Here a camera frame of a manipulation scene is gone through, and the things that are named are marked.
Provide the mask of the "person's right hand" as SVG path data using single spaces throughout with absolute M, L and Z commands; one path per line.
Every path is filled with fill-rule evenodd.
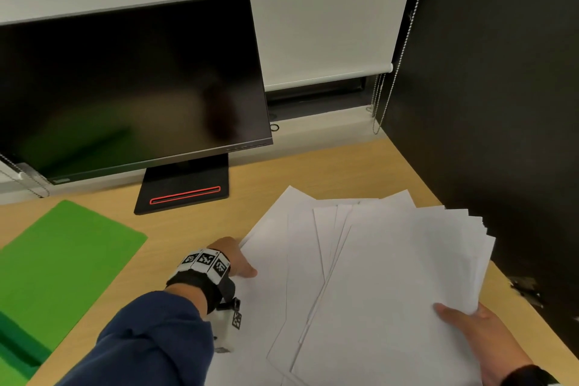
M 500 386 L 511 372 L 534 363 L 494 312 L 482 303 L 478 308 L 478 333 L 464 337 L 479 363 L 483 386 Z

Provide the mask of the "black computer monitor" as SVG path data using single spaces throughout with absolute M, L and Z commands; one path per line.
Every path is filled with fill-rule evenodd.
M 0 155 L 52 185 L 272 144 L 251 0 L 0 24 Z

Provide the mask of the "green desk mat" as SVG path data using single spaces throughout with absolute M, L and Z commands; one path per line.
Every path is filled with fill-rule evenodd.
M 25 386 L 146 240 L 61 201 L 0 250 L 0 386 Z

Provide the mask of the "black wristband with marker tiles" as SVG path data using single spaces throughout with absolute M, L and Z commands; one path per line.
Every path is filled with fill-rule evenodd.
M 230 278 L 230 260 L 216 249 L 190 252 L 166 282 L 166 286 L 174 284 L 199 288 L 206 296 L 207 314 L 240 309 L 236 286 Z

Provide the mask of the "dark window frame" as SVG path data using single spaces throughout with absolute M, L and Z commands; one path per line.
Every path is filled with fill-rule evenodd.
M 371 97 L 372 88 L 367 77 L 266 92 L 271 123 L 368 106 Z

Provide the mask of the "person's left hand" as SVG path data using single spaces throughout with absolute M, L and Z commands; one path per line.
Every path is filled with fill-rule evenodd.
M 239 246 L 239 242 L 231 236 L 220 238 L 207 246 L 208 249 L 220 251 L 230 262 L 230 276 L 232 276 L 232 258 L 246 258 Z

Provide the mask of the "pile of white paper sheets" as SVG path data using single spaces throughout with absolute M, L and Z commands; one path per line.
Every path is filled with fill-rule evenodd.
M 242 240 L 236 336 L 205 386 L 482 386 L 435 303 L 472 314 L 495 245 L 466 209 L 315 200 L 288 187 Z

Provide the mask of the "black monitor stand red stripe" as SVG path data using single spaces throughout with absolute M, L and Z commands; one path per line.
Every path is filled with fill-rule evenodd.
M 134 214 L 227 199 L 229 190 L 228 154 L 147 168 Z

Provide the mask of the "black partition panel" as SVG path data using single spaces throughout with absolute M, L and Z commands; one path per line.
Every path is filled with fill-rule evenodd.
M 579 358 L 579 0 L 407 0 L 382 129 Z

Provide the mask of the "person's left forearm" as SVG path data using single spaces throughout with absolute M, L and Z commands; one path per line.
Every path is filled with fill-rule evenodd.
M 123 307 L 54 386 L 204 386 L 213 355 L 211 325 L 196 306 L 157 290 Z

